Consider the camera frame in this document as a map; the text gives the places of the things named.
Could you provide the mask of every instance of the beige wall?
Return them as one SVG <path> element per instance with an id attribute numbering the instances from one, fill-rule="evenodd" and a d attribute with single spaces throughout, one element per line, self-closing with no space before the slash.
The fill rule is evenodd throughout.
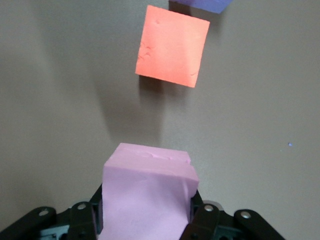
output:
<path id="1" fill-rule="evenodd" d="M 211 21 L 194 89 L 134 74 L 147 4 L 168 8 L 1 1 L 0 230 L 88 199 L 127 142 L 188 151 L 204 199 L 318 239 L 320 1 L 192 9 Z"/>

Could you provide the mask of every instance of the screw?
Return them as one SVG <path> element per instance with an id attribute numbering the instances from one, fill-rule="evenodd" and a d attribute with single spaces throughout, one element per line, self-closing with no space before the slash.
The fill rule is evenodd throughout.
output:
<path id="1" fill-rule="evenodd" d="M 207 211 L 207 212 L 212 212 L 214 210 L 214 207 L 211 206 L 211 205 L 205 205 L 204 206 L 204 209 Z"/>
<path id="2" fill-rule="evenodd" d="M 77 207 L 77 209 L 79 209 L 79 210 L 82 210 L 82 209 L 85 209 L 86 208 L 86 205 L 84 204 L 84 203 L 81 203 L 78 207 Z"/>
<path id="3" fill-rule="evenodd" d="M 249 219 L 249 218 L 251 218 L 250 213 L 248 213 L 247 211 L 242 211 L 242 212 L 241 212 L 241 216 L 242 216 L 244 219 Z"/>

